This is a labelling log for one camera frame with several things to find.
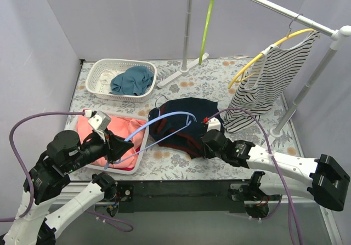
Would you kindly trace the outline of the blue hanger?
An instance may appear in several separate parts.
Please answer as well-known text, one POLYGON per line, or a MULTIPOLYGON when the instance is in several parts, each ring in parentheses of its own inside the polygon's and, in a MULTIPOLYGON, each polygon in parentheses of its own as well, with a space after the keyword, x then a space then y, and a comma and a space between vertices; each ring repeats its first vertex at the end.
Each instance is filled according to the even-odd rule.
POLYGON ((139 151, 137 151, 136 153, 129 155, 125 158, 121 157, 118 161, 115 161, 112 164, 119 164, 121 162, 124 162, 128 159, 131 159, 133 156, 140 156, 141 153, 143 153, 144 151, 146 151, 147 149, 151 148, 152 146, 164 141, 165 139, 168 139, 169 137, 171 137, 172 135, 175 135, 177 133, 179 133, 180 131, 186 129, 187 127, 189 127, 193 122, 197 122, 197 118, 193 113, 190 112, 186 112, 186 111, 173 111, 170 113, 164 113, 161 114, 161 108, 157 107, 157 102, 155 102, 155 107, 158 110, 158 116, 152 120, 149 120, 148 122, 146 122, 143 126, 141 126, 140 128, 138 128, 136 131, 134 131, 129 137, 127 137, 125 139, 125 141, 129 141, 131 138, 135 137, 140 131, 142 131, 143 129, 149 128, 151 125, 163 120, 163 119, 169 119, 171 116, 186 116, 186 120, 185 120, 185 125, 171 133, 169 133, 166 136, 161 137, 159 140, 155 141, 154 143, 150 144, 149 146, 145 146, 143 148, 140 148, 139 151))

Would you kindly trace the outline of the navy tank top red trim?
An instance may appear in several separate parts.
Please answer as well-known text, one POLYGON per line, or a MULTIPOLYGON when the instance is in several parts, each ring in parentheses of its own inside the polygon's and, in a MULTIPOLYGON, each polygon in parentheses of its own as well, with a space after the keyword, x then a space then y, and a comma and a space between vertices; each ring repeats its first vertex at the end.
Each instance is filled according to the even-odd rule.
POLYGON ((159 146, 186 152, 192 159, 202 157, 201 138, 207 131, 203 120, 217 113, 218 103, 202 98, 170 100, 149 112, 149 120, 172 112, 188 112, 187 115, 172 115, 151 124, 149 135, 159 146))

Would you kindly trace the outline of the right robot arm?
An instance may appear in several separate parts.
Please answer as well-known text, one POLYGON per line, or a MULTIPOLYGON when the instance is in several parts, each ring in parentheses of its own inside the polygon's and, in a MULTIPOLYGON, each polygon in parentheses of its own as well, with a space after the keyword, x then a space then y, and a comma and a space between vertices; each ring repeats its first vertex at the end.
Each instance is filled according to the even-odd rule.
POLYGON ((270 155, 268 150, 252 142, 231 141, 218 130, 206 132, 201 141, 206 158, 218 157, 233 167, 264 172, 260 180, 248 186, 248 193, 255 200, 265 195, 282 195, 287 187, 292 196, 311 199, 337 212, 344 209, 350 176, 332 156, 270 155))

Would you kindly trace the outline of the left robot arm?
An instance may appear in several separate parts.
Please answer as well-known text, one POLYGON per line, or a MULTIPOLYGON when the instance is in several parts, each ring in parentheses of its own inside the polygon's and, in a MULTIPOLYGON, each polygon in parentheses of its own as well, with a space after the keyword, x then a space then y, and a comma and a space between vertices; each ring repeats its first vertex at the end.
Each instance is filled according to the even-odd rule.
POLYGON ((113 201, 117 182, 101 172, 94 174, 92 181, 60 209, 49 212, 71 182, 70 173, 101 157, 112 163, 133 146, 109 130, 103 139, 92 132, 84 141, 73 130, 58 133, 30 170, 18 213, 9 231, 1 236, 1 244, 55 244, 62 231, 90 206, 113 201))

